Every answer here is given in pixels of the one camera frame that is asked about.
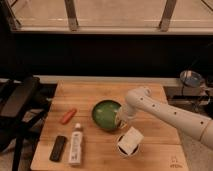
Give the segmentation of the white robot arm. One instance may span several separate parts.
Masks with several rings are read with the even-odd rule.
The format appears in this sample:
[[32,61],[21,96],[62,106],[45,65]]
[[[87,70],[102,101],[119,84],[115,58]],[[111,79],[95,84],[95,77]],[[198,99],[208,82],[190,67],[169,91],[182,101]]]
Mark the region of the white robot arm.
[[213,119],[210,117],[157,101],[151,97],[148,87],[139,87],[127,92],[115,123],[119,126],[127,124],[138,110],[154,115],[213,150]]

